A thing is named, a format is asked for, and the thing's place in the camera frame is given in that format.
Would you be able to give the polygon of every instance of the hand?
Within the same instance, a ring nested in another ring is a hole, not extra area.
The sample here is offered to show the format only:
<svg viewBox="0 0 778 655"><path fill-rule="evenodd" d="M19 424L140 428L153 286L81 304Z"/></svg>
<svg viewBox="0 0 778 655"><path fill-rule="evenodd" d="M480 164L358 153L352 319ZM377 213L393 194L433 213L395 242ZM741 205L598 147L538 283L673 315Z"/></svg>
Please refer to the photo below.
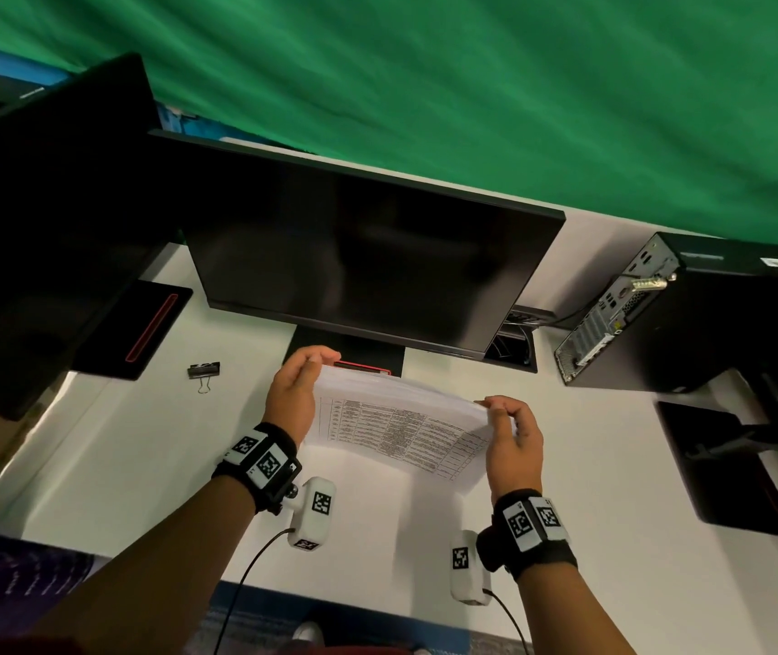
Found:
<svg viewBox="0 0 778 655"><path fill-rule="evenodd" d="M489 409L492 441L486 452L486 475L492 488L492 505L504 494L536 489L543 494L543 434L525 402L491 396L482 402ZM510 417L516 421L516 437Z"/></svg>
<svg viewBox="0 0 778 655"><path fill-rule="evenodd" d="M302 347L289 356L274 374L262 421L285 429L301 448L316 414L313 385L323 365L334 365L339 360L340 352L320 345Z"/></svg>

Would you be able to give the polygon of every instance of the stack of paper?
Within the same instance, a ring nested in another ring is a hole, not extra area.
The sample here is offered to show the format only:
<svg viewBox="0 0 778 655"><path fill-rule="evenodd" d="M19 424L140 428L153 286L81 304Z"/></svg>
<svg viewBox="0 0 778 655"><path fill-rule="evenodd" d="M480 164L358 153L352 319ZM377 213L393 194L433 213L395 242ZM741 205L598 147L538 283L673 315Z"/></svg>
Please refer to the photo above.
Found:
<svg viewBox="0 0 778 655"><path fill-rule="evenodd" d="M487 410L386 374L322 368L308 443L355 451L467 493L486 472Z"/></svg>

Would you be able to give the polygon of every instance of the black monitor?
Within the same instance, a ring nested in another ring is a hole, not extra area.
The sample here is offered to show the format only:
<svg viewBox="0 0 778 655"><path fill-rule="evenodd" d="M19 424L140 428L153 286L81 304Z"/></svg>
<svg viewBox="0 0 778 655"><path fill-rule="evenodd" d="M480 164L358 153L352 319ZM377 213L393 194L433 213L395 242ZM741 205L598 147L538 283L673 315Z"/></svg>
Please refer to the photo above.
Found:
<svg viewBox="0 0 778 655"><path fill-rule="evenodd" d="M176 201L223 310L481 359L564 222L304 153L152 136L189 183L211 186Z"/></svg>
<svg viewBox="0 0 778 655"><path fill-rule="evenodd" d="M0 110L0 416L22 418L173 237L138 55Z"/></svg>

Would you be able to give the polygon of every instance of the desktop computer case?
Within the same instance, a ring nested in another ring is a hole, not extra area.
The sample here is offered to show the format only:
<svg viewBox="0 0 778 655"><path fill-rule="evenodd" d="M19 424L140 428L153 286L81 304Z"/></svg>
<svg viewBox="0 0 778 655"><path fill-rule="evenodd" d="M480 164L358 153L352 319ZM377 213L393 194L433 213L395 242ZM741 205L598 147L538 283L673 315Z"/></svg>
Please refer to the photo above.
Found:
<svg viewBox="0 0 778 655"><path fill-rule="evenodd" d="M662 393L778 362L778 246L660 232L555 356L569 386Z"/></svg>

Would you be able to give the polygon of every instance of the black wrist strap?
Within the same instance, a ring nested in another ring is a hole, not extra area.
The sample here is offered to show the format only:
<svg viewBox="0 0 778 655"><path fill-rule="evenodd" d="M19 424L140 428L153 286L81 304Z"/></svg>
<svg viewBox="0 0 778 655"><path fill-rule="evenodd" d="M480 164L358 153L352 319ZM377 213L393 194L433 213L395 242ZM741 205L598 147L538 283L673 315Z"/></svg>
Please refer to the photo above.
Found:
<svg viewBox="0 0 778 655"><path fill-rule="evenodd" d="M298 447L273 423L259 423L252 430L226 452L212 477L231 476L252 494L256 513L278 514L286 489L301 472Z"/></svg>
<svg viewBox="0 0 778 655"><path fill-rule="evenodd" d="M495 503L492 526L477 537L477 553L490 572L503 565L518 580L532 565L566 562L576 568L567 538L549 499L533 489L516 490Z"/></svg>

